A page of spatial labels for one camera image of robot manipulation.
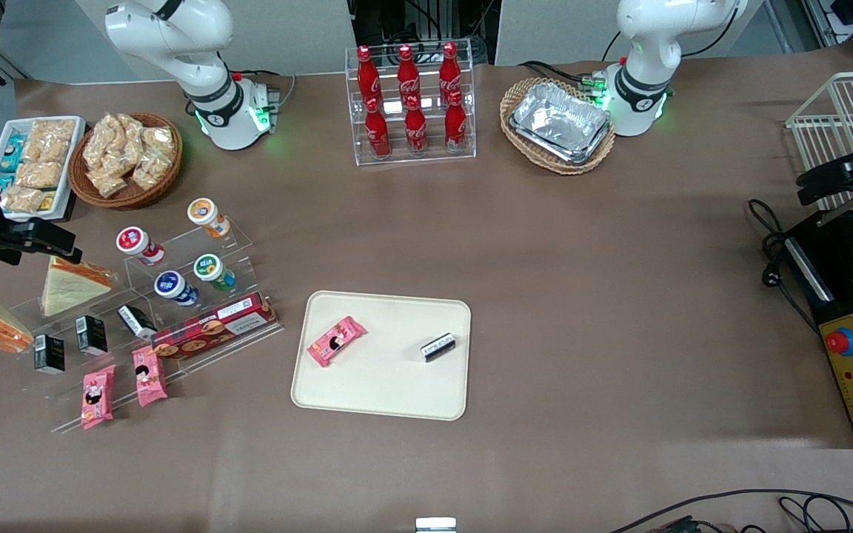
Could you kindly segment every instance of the white plate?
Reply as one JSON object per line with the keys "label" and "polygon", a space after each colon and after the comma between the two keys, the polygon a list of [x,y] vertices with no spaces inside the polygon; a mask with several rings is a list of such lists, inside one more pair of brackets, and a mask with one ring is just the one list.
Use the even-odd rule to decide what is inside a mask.
{"label": "white plate", "polygon": [[[368,333],[322,368],[307,348],[346,316]],[[292,401],[308,409],[456,420],[466,409],[471,317],[459,300],[318,291],[305,309]],[[424,362],[420,348],[446,333],[456,347]]]}

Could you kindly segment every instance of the coca-cola bottle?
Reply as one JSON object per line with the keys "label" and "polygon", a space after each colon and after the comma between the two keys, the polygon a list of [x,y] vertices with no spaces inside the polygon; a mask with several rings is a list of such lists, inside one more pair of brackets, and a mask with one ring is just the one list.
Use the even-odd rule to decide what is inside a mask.
{"label": "coca-cola bottle", "polygon": [[364,127],[368,131],[370,149],[373,151],[374,159],[386,159],[390,157],[390,139],[387,135],[387,121],[380,114],[380,105],[371,98],[365,101],[368,115],[364,119]]}
{"label": "coca-cola bottle", "polygon": [[446,109],[446,151],[459,154],[466,149],[466,113],[463,111],[463,93],[449,94]]}
{"label": "coca-cola bottle", "polygon": [[410,95],[404,98],[407,116],[404,124],[407,126],[407,148],[414,158],[423,158],[427,154],[427,118],[420,111],[420,96]]}
{"label": "coca-cola bottle", "polygon": [[456,43],[443,45],[440,65],[440,105],[446,107],[449,95],[460,91],[460,64],[456,61]]}
{"label": "coca-cola bottle", "polygon": [[420,72],[413,64],[413,48],[409,44],[400,45],[400,67],[397,68],[397,84],[400,85],[400,102],[409,111],[411,101],[417,102],[420,109]]}
{"label": "coca-cola bottle", "polygon": [[361,89],[365,107],[370,100],[380,106],[383,101],[380,94],[380,74],[377,67],[370,63],[370,48],[366,44],[358,47],[358,87]]}

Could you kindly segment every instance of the white wall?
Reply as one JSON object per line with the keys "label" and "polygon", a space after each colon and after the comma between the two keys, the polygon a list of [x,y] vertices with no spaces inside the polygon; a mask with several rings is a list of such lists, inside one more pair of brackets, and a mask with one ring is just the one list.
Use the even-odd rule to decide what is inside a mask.
{"label": "white wall", "polygon": [[[104,33],[104,13],[114,0],[77,0]],[[140,0],[151,9],[163,0]],[[346,0],[223,0],[233,12],[233,44],[222,52],[233,70],[281,74],[341,72],[344,48],[355,44]],[[123,60],[145,80],[169,78],[139,58]]]}
{"label": "white wall", "polygon": [[[599,60],[617,33],[617,4],[617,0],[502,0],[495,63]],[[749,0],[720,43],[698,57],[726,55],[761,5],[762,0]],[[680,45],[684,51],[699,50],[721,30],[680,37]],[[607,60],[617,60],[629,50],[629,41],[618,38]]]}

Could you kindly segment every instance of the white wire basket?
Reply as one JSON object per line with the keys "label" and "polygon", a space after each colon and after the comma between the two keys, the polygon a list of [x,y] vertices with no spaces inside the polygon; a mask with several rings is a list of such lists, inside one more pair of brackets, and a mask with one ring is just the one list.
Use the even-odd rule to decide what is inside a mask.
{"label": "white wire basket", "polygon": [[[795,136],[802,172],[853,154],[853,72],[829,78],[785,125]],[[832,210],[851,198],[853,192],[841,192],[818,200],[816,205],[821,210]]]}

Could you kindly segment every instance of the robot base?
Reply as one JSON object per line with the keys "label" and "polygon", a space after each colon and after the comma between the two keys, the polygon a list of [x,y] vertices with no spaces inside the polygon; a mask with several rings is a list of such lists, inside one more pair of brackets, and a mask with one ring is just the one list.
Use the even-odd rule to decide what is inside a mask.
{"label": "robot base", "polygon": [[650,129],[657,118],[657,111],[663,105],[666,98],[659,98],[656,102],[649,100],[638,101],[636,106],[639,111],[635,111],[630,102],[625,100],[617,91],[614,84],[614,77],[621,69],[619,64],[610,65],[606,71],[606,105],[607,112],[610,113],[610,121],[614,125],[614,134],[623,136],[640,135]]}
{"label": "robot base", "polygon": [[258,141],[262,135],[270,132],[271,121],[268,121],[268,112],[264,113],[267,122],[261,122],[260,115],[256,110],[268,108],[268,89],[264,84],[254,84],[250,80],[237,81],[243,88],[243,105],[239,111],[228,119],[226,125],[215,127],[205,124],[203,133],[208,135],[216,146],[223,150],[241,150],[250,147]]}

